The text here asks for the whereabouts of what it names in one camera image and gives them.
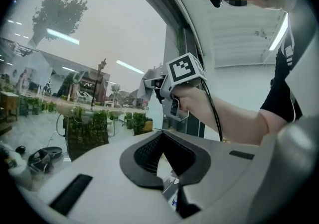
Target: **sky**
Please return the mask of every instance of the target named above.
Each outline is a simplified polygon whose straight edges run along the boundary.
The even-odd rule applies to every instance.
[[[32,16],[43,0],[16,0],[11,20],[22,25],[6,23],[1,35],[27,45],[22,36],[32,37]],[[63,39],[49,42],[43,39],[38,49],[97,69],[106,58],[102,70],[111,75],[110,81],[121,90],[132,92],[140,84],[142,74],[116,64],[121,60],[143,72],[163,62],[166,24],[145,0],[87,0],[88,10],[76,32],[70,35],[79,45]],[[110,85],[107,96],[111,93]]]

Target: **black t-shirt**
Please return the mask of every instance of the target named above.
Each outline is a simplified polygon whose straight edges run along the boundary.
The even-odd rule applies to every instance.
[[[261,106],[261,109],[275,113],[287,122],[292,122],[294,118],[299,119],[302,112],[297,101],[291,96],[285,79],[304,53],[316,27],[317,21],[308,3],[298,0],[289,13],[289,28],[276,56],[273,84]]]

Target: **fluorescent light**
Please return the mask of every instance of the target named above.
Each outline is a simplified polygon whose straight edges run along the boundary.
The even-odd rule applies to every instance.
[[[281,25],[281,28],[280,28],[280,30],[279,30],[279,32],[278,32],[273,44],[269,48],[270,51],[273,51],[277,47],[277,45],[279,44],[279,42],[283,38],[287,28],[288,28],[288,13],[286,13],[285,18],[284,18],[284,22]]]
[[[48,32],[48,34],[50,34],[50,35],[54,35],[54,36],[60,37],[60,38],[66,40],[66,41],[69,41],[71,43],[75,43],[77,45],[80,44],[80,41],[78,39],[72,38],[72,37],[70,37],[68,35],[62,34],[62,33],[58,32],[58,31],[52,30],[50,28],[47,28],[46,32]]]
[[[135,68],[135,67],[132,67],[132,66],[130,66],[130,65],[128,65],[128,64],[126,64],[126,63],[120,61],[120,60],[118,60],[116,63],[118,63],[119,65],[124,66],[124,67],[126,67],[126,68],[128,68],[128,69],[131,69],[131,70],[133,70],[133,71],[135,71],[135,72],[138,72],[138,73],[140,73],[140,74],[142,74],[142,75],[144,74],[143,71],[141,71],[141,70],[139,70],[139,69],[137,69],[137,68]]]
[[[76,72],[75,70],[71,69],[71,68],[67,68],[67,67],[62,67],[63,69],[65,70],[69,70],[69,71],[72,71],[72,72]]]

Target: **street lamp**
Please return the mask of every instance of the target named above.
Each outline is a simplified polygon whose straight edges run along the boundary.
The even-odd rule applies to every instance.
[[[103,70],[103,68],[104,68],[105,65],[106,65],[105,60],[106,60],[106,59],[104,59],[104,60],[99,64],[99,67],[98,67],[98,73],[97,73],[96,80],[95,80],[94,91],[93,91],[93,98],[92,98],[92,103],[91,103],[91,112],[93,112],[94,96],[95,96],[96,86],[97,86],[97,84],[98,84],[99,75],[100,75],[101,71]]]

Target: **short sleeve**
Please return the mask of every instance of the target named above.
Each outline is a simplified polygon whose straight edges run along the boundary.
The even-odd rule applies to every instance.
[[[294,120],[294,109],[291,102],[290,89],[285,78],[289,74],[287,61],[279,48],[276,56],[276,69],[273,84],[261,109],[277,114],[287,122]]]

